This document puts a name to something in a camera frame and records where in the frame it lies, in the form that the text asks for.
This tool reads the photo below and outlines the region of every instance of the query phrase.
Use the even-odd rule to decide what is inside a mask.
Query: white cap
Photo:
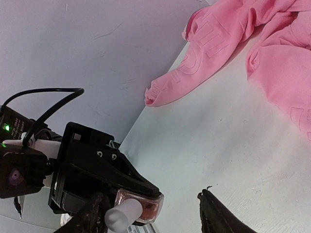
[[[142,205],[136,199],[127,199],[105,214],[106,226],[116,233],[122,233],[142,214]]]

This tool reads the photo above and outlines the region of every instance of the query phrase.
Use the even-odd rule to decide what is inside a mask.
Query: silver screw
[[[97,155],[98,155],[99,157],[101,157],[101,158],[102,158],[103,153],[102,153],[101,151],[98,151],[98,152],[97,152]]]

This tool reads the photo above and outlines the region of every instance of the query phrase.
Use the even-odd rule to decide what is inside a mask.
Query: gray wall
[[[185,42],[181,32],[202,0],[0,0],[0,103],[25,89],[81,86],[86,93],[48,120],[69,121],[122,141],[144,107],[145,88],[165,73]],[[62,94],[15,100],[37,118]],[[0,233],[52,232],[59,217],[48,190],[26,197],[19,222],[12,200],[0,200]]]

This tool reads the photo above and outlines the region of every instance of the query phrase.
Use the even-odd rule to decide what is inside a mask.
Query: pink cloth
[[[152,81],[147,106],[173,102],[219,70],[254,28],[266,24],[246,59],[250,82],[311,141],[311,0],[220,0],[194,13],[178,69]]]

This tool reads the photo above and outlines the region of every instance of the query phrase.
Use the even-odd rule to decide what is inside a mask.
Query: black cable
[[[48,130],[48,129],[42,129],[42,130],[40,130],[39,132],[37,132],[37,133],[35,134],[35,140],[40,139],[43,135],[46,135],[47,138],[48,138],[48,140],[50,140],[50,141],[52,140],[51,131]]]
[[[47,110],[39,119],[29,128],[27,131],[24,139],[23,139],[23,146],[28,146],[28,141],[30,140],[31,136],[39,129],[39,127],[50,117],[52,116],[57,110],[63,107],[65,104],[69,103],[73,99],[77,98],[78,96],[84,93],[83,88],[44,88],[44,89],[34,89],[23,91],[17,93],[10,97],[6,102],[4,102],[3,106],[6,106],[10,101],[14,100],[15,98],[31,93],[39,93],[39,92],[73,92],[70,95],[64,97],[62,100],[57,102],[53,105],[49,110]]]

